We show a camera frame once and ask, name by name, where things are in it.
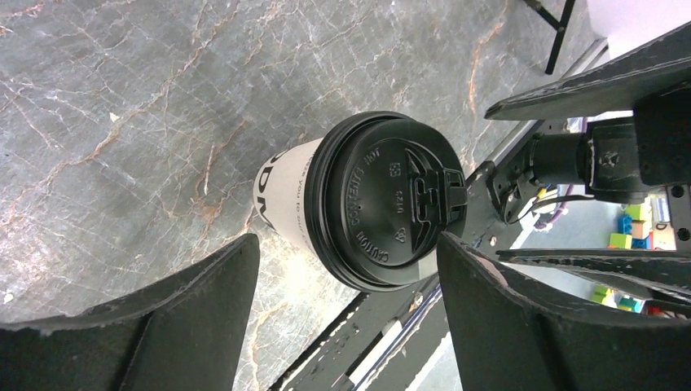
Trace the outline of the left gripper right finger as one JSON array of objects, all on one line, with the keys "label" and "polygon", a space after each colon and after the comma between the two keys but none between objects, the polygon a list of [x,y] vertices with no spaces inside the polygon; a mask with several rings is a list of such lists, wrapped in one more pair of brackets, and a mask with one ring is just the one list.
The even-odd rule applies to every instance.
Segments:
[{"label": "left gripper right finger", "polygon": [[440,236],[437,258],[464,389],[689,389],[688,305],[670,319],[597,304],[451,233]]}]

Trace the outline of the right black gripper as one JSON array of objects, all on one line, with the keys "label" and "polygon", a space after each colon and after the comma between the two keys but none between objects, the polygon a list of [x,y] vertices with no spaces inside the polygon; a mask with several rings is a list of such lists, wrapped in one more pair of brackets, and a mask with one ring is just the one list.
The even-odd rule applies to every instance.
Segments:
[{"label": "right black gripper", "polygon": [[[676,248],[690,250],[690,23],[601,66],[491,105],[487,120],[528,121],[632,110],[630,117],[595,121],[579,134],[531,135],[491,179],[501,220],[522,186],[576,185],[586,196],[639,204],[652,191],[667,195]],[[607,275],[690,303],[690,254],[629,249],[513,249],[508,264]]]}]

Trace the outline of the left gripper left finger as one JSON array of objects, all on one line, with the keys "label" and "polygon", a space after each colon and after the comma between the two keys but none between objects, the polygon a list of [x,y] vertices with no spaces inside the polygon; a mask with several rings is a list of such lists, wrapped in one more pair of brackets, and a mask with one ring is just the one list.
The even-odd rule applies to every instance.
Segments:
[{"label": "left gripper left finger", "polygon": [[4,390],[229,390],[260,266],[242,235],[188,268],[75,316],[1,326]]}]

